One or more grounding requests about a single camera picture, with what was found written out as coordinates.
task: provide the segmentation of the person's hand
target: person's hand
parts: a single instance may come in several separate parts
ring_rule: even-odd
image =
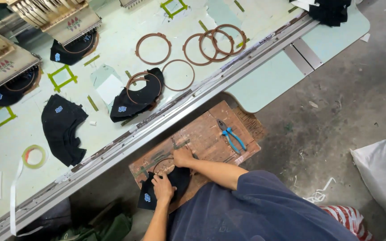
[[[158,203],[169,204],[177,188],[172,186],[166,173],[163,173],[162,177],[163,178],[160,178],[159,175],[154,175],[153,180],[151,180],[154,185],[154,194],[156,195]]]
[[[178,150],[172,150],[171,154],[174,158],[174,165],[177,167],[187,167],[189,161],[194,159],[192,151],[187,146],[183,146]]]

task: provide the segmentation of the red and white striped bag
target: red and white striped bag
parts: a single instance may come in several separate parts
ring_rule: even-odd
[[[373,235],[364,227],[363,215],[357,209],[344,206],[320,206],[324,211],[337,219],[360,241],[374,241]]]

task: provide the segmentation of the green masking tape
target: green masking tape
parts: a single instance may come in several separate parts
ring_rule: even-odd
[[[41,161],[37,164],[29,164],[28,163],[29,153],[32,150],[38,150],[41,152],[41,156],[42,156]],[[26,150],[23,152],[22,160],[23,160],[23,164],[26,167],[29,167],[31,169],[38,169],[38,168],[42,167],[44,165],[44,163],[46,163],[47,151],[44,148],[40,147],[39,145],[31,145],[30,147],[26,148]]]

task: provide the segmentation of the navy blue shirt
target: navy blue shirt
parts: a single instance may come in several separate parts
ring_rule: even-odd
[[[170,241],[358,241],[273,174],[251,171],[231,191],[207,183],[174,215]]]

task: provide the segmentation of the blue-handled pliers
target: blue-handled pliers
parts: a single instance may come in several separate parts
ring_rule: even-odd
[[[218,123],[218,126],[220,127],[220,129],[222,130],[222,134],[226,137],[227,141],[229,142],[230,146],[232,147],[232,149],[238,154],[240,155],[241,153],[239,152],[239,150],[235,147],[235,145],[233,145],[232,143],[232,140],[230,139],[229,137],[229,134],[232,135],[238,142],[239,144],[242,146],[242,149],[244,149],[245,151],[247,150],[247,148],[245,147],[244,143],[242,142],[241,139],[239,139],[239,137],[235,134],[233,134],[232,132],[232,128],[230,127],[227,127],[226,124],[224,122],[222,122],[220,119],[217,119],[217,123]]]

